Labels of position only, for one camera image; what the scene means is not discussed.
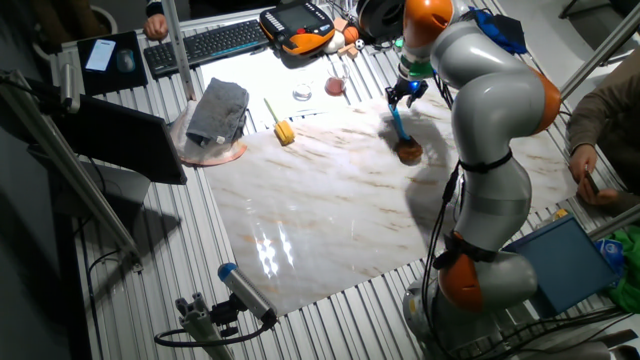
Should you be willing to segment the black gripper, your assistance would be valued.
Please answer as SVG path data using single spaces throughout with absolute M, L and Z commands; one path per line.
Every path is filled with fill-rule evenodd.
M 385 88 L 388 107 L 391 111 L 397 108 L 401 96 L 408 96 L 407 107 L 410 108 L 413 103 L 420 99 L 428 90 L 429 85 L 425 80 L 408 80 L 399 77 L 396 84 Z

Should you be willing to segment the seated person right hand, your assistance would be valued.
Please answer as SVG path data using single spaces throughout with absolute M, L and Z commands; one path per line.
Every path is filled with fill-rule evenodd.
M 591 174 L 597 162 L 597 153 L 593 145 L 577 146 L 570 158 L 569 169 L 574 181 L 579 184 L 587 174 Z

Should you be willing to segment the operator right hand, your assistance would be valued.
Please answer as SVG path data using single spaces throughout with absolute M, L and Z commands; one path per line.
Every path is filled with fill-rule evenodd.
M 168 35 L 168 26 L 163 14 L 150 16 L 143 27 L 144 34 L 151 40 L 161 41 Z

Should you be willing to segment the seated person left hand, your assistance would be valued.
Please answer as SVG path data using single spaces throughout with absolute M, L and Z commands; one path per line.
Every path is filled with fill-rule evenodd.
M 594 206 L 612 204 L 619 198 L 619 194 L 615 189 L 596 190 L 595 183 L 590 181 L 589 173 L 580 180 L 577 194 L 586 203 Z

